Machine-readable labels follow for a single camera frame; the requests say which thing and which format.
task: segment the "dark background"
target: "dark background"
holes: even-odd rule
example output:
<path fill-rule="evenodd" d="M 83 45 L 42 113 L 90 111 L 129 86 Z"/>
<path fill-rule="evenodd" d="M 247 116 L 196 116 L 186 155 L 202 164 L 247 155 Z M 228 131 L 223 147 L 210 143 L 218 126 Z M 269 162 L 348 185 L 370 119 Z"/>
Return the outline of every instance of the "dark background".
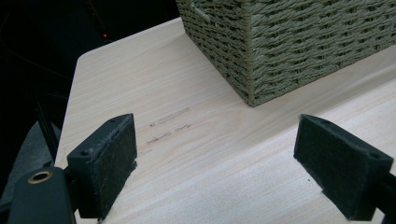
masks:
<path fill-rule="evenodd" d="M 62 129 L 78 57 L 176 17 L 175 0 L 0 0 L 0 193 L 37 102 Z"/>

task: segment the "wooden table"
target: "wooden table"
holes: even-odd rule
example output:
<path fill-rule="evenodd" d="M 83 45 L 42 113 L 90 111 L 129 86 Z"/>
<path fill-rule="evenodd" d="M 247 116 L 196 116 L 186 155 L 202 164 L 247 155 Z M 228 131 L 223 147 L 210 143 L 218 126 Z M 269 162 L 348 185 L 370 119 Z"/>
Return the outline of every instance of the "wooden table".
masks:
<path fill-rule="evenodd" d="M 138 166 L 105 223 L 348 223 L 293 158 L 299 115 L 396 157 L 396 47 L 252 108 L 169 21 L 80 57 L 56 165 L 125 113 Z"/>

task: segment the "table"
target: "table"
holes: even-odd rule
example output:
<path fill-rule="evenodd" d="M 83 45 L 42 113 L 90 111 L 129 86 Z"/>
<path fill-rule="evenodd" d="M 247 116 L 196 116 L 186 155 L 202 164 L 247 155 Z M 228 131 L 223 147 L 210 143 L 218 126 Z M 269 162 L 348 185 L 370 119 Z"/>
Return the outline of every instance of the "table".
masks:
<path fill-rule="evenodd" d="M 299 115 L 396 157 L 396 46 L 252 108 L 169 21 L 79 58 L 56 165 L 125 113 L 138 166 L 104 223 L 348 223 L 293 158 Z"/>

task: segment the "woven basket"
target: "woven basket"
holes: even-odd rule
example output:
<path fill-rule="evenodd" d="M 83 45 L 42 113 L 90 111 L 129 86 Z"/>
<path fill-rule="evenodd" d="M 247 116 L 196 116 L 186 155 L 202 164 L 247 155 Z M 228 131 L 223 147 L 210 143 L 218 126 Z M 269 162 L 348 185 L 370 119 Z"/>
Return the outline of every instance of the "woven basket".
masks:
<path fill-rule="evenodd" d="M 177 0 L 187 35 L 251 106 L 396 43 L 395 0 Z"/>

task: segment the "basket handle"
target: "basket handle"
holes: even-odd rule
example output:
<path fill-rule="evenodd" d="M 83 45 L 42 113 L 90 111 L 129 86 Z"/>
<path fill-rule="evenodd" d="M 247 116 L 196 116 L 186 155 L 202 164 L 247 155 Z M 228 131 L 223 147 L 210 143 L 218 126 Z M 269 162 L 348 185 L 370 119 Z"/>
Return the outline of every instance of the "basket handle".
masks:
<path fill-rule="evenodd" d="M 198 16 L 204 19 L 207 22 L 210 22 L 210 16 L 204 13 L 198 6 L 194 4 L 194 0 L 190 0 L 190 9 L 195 12 Z"/>

